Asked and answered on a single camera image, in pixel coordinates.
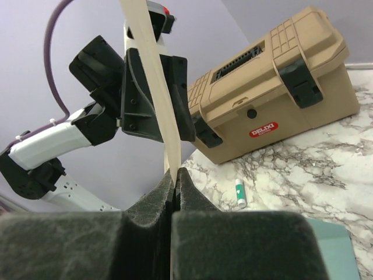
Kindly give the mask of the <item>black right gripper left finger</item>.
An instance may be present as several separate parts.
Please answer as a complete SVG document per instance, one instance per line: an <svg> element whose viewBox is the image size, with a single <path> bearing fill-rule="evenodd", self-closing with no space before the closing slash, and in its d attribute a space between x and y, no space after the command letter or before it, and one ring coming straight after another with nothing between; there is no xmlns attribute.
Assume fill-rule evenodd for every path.
<svg viewBox="0 0 373 280"><path fill-rule="evenodd" d="M2 279L169 279L169 173L126 211L10 213L1 218Z"/></svg>

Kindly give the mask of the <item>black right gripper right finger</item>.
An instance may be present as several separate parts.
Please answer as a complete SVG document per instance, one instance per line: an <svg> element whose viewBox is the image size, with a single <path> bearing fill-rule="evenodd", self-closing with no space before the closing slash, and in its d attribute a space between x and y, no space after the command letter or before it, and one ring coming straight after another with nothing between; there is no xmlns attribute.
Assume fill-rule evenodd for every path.
<svg viewBox="0 0 373 280"><path fill-rule="evenodd" d="M302 215L201 210L180 200L171 222L174 279L329 279Z"/></svg>

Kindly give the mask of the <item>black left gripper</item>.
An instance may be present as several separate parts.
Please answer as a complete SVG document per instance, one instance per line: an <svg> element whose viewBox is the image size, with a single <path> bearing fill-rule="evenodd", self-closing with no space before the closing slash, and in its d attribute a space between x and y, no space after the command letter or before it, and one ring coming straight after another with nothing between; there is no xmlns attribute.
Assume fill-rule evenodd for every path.
<svg viewBox="0 0 373 280"><path fill-rule="evenodd" d="M169 55L161 55L160 58L180 139L194 141L196 131L187 94L188 61L184 57ZM163 141L137 49L128 49L123 60L98 35L73 59L69 70L108 113L121 112L124 133Z"/></svg>

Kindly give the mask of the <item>green white glue stick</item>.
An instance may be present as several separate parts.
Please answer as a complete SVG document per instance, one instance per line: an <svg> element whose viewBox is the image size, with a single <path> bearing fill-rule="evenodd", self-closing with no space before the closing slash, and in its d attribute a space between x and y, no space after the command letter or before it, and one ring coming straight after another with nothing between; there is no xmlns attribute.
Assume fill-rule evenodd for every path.
<svg viewBox="0 0 373 280"><path fill-rule="evenodd" d="M237 196L237 204L238 206L243 209L247 205L246 196L245 196L245 188L244 183L240 178L235 180L235 191Z"/></svg>

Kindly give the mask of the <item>cream lined letter paper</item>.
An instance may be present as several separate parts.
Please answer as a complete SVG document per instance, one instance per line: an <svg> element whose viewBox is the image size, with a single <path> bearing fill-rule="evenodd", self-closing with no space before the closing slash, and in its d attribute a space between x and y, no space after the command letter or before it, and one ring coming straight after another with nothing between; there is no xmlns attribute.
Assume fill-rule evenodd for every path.
<svg viewBox="0 0 373 280"><path fill-rule="evenodd" d="M153 99L164 141L164 170L170 171L171 178L176 183L181 165L181 140L147 4L146 1L120 1L120 5L138 48Z"/></svg>

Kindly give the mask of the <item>light blue envelope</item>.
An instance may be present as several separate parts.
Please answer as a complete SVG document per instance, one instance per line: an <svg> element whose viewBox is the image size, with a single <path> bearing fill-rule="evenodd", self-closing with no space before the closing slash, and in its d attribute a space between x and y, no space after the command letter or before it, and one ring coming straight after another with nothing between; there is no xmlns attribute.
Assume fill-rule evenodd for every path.
<svg viewBox="0 0 373 280"><path fill-rule="evenodd" d="M360 275L348 230L335 223L307 219L313 228L331 280L359 280Z"/></svg>

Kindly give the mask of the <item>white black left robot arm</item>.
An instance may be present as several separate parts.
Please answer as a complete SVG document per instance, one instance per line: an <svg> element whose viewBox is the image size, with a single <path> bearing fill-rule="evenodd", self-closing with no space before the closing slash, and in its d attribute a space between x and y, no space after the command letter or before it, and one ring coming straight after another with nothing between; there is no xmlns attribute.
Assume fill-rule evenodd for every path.
<svg viewBox="0 0 373 280"><path fill-rule="evenodd" d="M69 211L113 210L67 175L59 156L110 141L118 130L163 140L131 36L125 37L125 51L121 57L101 36L94 38L69 65L93 101L60 124L35 135L24 132L1 153L1 174L17 195Z"/></svg>

